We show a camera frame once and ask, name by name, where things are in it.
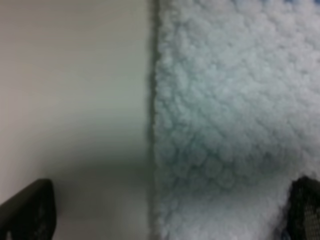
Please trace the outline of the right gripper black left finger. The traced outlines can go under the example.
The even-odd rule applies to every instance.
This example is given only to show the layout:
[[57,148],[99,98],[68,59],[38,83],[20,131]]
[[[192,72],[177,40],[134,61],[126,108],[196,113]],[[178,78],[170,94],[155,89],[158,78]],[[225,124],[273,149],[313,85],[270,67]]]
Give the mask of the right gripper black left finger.
[[38,179],[0,205],[2,240],[52,240],[56,201],[50,179]]

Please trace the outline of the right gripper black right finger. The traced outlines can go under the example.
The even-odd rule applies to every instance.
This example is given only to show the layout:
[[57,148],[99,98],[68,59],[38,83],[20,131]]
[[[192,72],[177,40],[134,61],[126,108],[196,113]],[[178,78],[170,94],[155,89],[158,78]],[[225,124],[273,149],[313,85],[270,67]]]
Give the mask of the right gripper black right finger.
[[303,176],[290,188],[286,232],[291,240],[320,238],[320,182]]

